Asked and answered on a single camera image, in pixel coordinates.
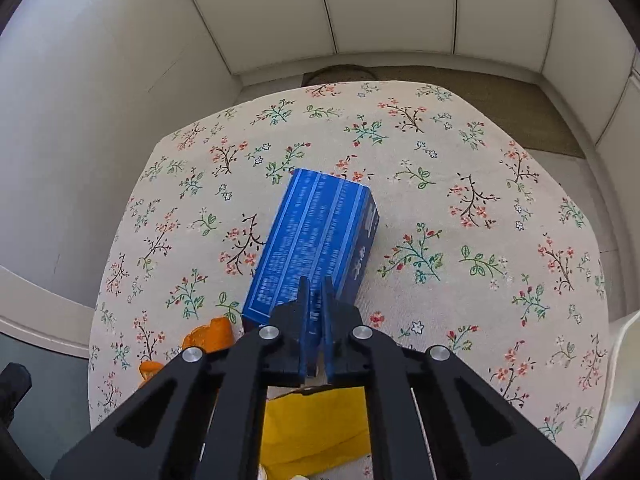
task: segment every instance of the silver screw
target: silver screw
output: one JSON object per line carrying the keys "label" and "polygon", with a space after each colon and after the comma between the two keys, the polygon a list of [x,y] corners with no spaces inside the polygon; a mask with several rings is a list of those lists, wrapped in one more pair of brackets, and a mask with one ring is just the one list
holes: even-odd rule
{"label": "silver screw", "polygon": [[202,350],[197,346],[190,346],[189,348],[184,349],[182,352],[182,358],[188,363],[195,363],[202,359]]}
{"label": "silver screw", "polygon": [[351,331],[356,339],[369,339],[373,335],[373,330],[368,326],[360,325]]}
{"label": "silver screw", "polygon": [[434,361],[446,361],[447,359],[449,359],[451,352],[449,352],[448,348],[438,345],[432,347],[431,350],[429,350],[429,355]]}
{"label": "silver screw", "polygon": [[262,339],[276,339],[280,335],[280,330],[277,326],[267,325],[263,326],[258,334]]}

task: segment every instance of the blue box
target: blue box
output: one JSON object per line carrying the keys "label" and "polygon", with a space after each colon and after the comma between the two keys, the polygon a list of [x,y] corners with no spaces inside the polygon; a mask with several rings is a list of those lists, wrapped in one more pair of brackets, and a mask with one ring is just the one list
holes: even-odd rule
{"label": "blue box", "polygon": [[294,171],[242,316],[267,324],[273,307],[295,300],[299,278],[307,276],[311,306],[306,339],[312,358],[322,337],[322,279],[332,277],[338,300],[355,302],[378,221],[368,187],[317,171]]}

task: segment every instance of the cabinet door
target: cabinet door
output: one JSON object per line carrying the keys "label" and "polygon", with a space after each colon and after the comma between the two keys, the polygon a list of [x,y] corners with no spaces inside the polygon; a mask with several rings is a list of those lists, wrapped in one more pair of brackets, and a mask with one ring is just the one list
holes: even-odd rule
{"label": "cabinet door", "polygon": [[456,54],[540,72],[556,0],[458,0]]}
{"label": "cabinet door", "polygon": [[322,0],[195,0],[231,72],[334,52]]}
{"label": "cabinet door", "polygon": [[622,100],[596,148],[604,162],[626,222],[636,262],[640,263],[640,201],[638,153],[640,153],[640,81],[628,80]]}
{"label": "cabinet door", "polygon": [[594,142],[622,94],[636,46],[608,0],[558,0],[543,75]]}
{"label": "cabinet door", "polygon": [[455,0],[326,0],[338,52],[452,52]]}

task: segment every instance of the brown rug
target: brown rug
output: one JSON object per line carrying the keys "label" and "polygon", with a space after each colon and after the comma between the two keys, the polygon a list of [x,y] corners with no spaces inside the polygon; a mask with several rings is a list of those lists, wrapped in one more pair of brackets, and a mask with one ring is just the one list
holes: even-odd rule
{"label": "brown rug", "polygon": [[584,158],[569,127],[544,92],[534,84],[431,66],[337,68],[315,76],[305,74],[302,81],[303,86],[364,81],[372,79],[371,73],[380,81],[415,81],[443,86],[480,110],[524,148]]}

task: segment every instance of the yellow package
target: yellow package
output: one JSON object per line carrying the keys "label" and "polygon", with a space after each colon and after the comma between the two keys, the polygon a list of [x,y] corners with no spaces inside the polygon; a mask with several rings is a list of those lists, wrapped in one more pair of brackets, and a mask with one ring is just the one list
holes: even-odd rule
{"label": "yellow package", "polygon": [[260,464],[269,480],[309,476],[371,452],[364,388],[269,400]]}

